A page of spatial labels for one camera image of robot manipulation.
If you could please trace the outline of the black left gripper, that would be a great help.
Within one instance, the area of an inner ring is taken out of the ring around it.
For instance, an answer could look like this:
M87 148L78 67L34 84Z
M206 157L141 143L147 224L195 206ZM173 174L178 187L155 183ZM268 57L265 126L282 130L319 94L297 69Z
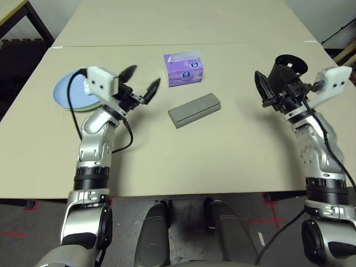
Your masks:
M137 66L132 65L124 69L118 76L118 80L122 83L128 82L136 71ZM118 86L118 93L115 94L115 99L119 101L119 106L126 113L134 110L138 105L148 105L156 94L160 85L161 79L158 78L147 88L147 92L143 97L133 93L133 89L126 85Z

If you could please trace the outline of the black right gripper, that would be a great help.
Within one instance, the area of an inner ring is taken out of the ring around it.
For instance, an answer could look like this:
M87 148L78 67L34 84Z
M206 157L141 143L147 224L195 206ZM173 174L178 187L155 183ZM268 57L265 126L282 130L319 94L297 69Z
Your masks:
M269 85L266 76L259 71L255 71L254 81L262 99L262 106L272 106L275 111L282 114L290 113L299 108L302 104L302 98L312 88L311 84L294 81L284 84L284 87L281 87L281 91L278 92L279 87Z

